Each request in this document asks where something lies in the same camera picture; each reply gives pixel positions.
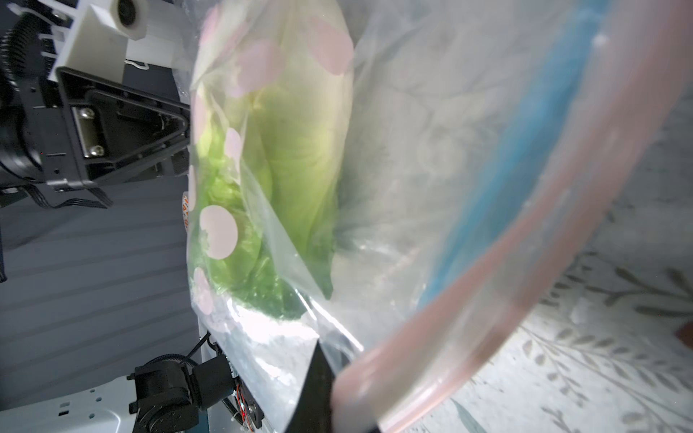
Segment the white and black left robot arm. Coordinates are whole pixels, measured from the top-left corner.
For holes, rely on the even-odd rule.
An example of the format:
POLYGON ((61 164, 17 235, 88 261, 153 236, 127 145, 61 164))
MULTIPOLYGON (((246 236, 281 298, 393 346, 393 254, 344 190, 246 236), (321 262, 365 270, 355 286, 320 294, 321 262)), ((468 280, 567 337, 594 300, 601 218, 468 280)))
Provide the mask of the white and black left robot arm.
MULTIPOLYGON (((191 108, 125 86, 128 60, 166 65, 183 14, 166 1, 32 1, 1 41, 1 191, 42 209, 110 209, 106 188, 177 177, 189 162, 191 108)), ((130 375, 1 414, 5 432, 182 432, 228 404, 225 355, 161 355, 130 375)))

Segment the clear zip-top bag blue seal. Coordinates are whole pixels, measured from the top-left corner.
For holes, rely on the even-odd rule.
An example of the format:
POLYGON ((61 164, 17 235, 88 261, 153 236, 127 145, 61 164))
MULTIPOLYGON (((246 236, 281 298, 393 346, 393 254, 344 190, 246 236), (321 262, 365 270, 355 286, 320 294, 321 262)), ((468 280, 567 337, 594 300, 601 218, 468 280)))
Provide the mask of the clear zip-top bag blue seal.
POLYGON ((580 1, 518 104, 467 210, 451 231, 418 306, 447 286, 508 231, 540 178, 566 123, 608 1, 580 1))

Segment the clear zip-top bag pink seal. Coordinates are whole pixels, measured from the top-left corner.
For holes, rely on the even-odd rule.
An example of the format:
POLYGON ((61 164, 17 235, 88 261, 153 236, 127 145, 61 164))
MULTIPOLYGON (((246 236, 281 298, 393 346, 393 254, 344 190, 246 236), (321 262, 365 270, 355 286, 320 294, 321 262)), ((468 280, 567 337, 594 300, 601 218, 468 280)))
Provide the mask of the clear zip-top bag pink seal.
POLYGON ((418 306, 580 1, 335 1, 354 45, 330 297, 283 230, 305 312, 215 296, 202 326, 285 432, 315 347, 331 432, 689 432, 692 5, 608 1, 566 123, 487 252, 418 306))

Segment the chinese cabbage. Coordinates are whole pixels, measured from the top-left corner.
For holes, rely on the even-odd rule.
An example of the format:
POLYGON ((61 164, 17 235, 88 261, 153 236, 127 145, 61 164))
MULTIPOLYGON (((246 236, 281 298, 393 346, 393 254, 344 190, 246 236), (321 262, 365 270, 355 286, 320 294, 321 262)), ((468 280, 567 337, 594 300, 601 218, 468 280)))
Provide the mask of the chinese cabbage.
POLYGON ((191 79, 187 265, 215 296, 273 319, 305 312, 275 267, 292 257, 333 291, 337 184, 353 102, 354 45, 335 1, 221 1, 200 29, 191 79))

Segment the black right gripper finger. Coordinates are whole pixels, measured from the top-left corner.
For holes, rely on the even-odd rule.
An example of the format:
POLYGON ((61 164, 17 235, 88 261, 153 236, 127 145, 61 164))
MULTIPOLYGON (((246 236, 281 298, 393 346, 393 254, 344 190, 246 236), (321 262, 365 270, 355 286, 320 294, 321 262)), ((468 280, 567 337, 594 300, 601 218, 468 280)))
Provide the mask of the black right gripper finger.
POLYGON ((321 344, 315 347, 299 402, 285 432, 330 433, 333 371, 321 344))

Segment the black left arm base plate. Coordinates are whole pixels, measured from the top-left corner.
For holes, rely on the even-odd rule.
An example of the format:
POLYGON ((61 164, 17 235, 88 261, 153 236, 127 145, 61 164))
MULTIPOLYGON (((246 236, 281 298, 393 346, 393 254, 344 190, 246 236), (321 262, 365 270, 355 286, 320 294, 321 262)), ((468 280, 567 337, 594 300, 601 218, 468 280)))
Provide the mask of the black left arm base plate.
POLYGON ((263 427, 265 413, 240 376, 235 378, 235 384, 234 397, 240 419, 247 429, 255 432, 263 427))

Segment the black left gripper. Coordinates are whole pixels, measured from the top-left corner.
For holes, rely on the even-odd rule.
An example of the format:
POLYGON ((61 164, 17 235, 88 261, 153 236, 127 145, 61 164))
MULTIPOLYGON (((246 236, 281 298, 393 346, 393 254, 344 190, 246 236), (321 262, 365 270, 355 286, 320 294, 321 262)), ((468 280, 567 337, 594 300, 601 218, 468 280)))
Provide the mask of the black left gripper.
POLYGON ((1 71, 1 188, 93 189, 189 167, 191 110, 67 67, 1 71))

